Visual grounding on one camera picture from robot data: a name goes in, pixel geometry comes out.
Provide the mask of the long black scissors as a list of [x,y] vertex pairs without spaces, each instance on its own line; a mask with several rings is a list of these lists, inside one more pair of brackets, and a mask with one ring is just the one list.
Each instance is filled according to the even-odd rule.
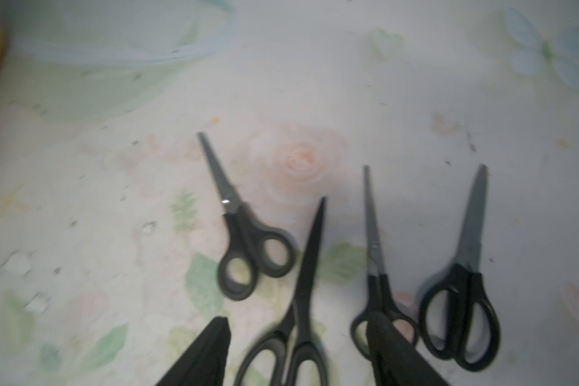
[[319,383],[330,384],[329,371],[323,350],[318,347],[311,328],[310,305],[315,285],[319,251],[325,224],[327,198],[323,196],[313,220],[294,295],[287,312],[276,328],[263,335],[248,351],[234,381],[242,385],[252,362],[263,351],[275,358],[270,374],[271,385],[296,385],[299,368],[307,361],[315,364]]

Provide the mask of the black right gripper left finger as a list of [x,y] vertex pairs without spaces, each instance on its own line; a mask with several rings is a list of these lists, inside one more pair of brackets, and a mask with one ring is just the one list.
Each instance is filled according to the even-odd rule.
[[222,386],[230,342],[228,319],[215,317],[157,386]]

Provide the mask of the grey black scissors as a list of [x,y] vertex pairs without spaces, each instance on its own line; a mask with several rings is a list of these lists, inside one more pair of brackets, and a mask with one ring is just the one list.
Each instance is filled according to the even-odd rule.
[[[218,265],[218,285],[227,298],[243,301],[254,292],[259,274],[263,273],[271,278],[286,276],[294,268],[297,249],[288,232],[264,225],[258,220],[225,174],[206,133],[199,132],[196,136],[225,209],[224,220],[229,236],[228,248]],[[285,263],[279,264],[267,254],[267,241],[277,241],[283,245],[286,250]],[[228,271],[234,260],[243,261],[248,269],[249,281],[245,284],[233,279]]]

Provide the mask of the wide black handled scissors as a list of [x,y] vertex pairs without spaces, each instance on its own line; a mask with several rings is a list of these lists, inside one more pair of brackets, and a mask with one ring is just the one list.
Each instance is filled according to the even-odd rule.
[[[478,167],[466,205],[463,225],[453,264],[448,273],[431,286],[419,306],[418,326],[423,342],[431,355],[439,360],[454,360],[468,372],[480,372],[492,364],[501,343],[500,322],[487,297],[483,275],[480,272],[482,236],[487,207],[488,167]],[[446,329],[443,347],[436,347],[436,337],[429,334],[427,317],[431,302],[441,293],[447,293]],[[483,355],[468,360],[467,346],[471,335],[474,308],[484,313],[489,331],[489,341]]]

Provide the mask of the slim black scissors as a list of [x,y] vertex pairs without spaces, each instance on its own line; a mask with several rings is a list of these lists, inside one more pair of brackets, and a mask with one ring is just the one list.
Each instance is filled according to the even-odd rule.
[[367,323],[370,313],[379,312],[384,314],[414,347],[418,344],[420,334],[418,324],[397,307],[392,297],[376,218],[371,167],[367,165],[363,166],[363,198],[367,240],[368,301],[365,309],[353,320],[350,326],[350,333],[360,355],[365,360],[370,360],[367,341],[360,337],[360,325]]

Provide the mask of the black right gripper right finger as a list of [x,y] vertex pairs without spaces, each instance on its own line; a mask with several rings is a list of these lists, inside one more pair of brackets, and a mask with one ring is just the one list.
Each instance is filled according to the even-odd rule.
[[449,386],[380,312],[368,315],[367,339],[377,386]]

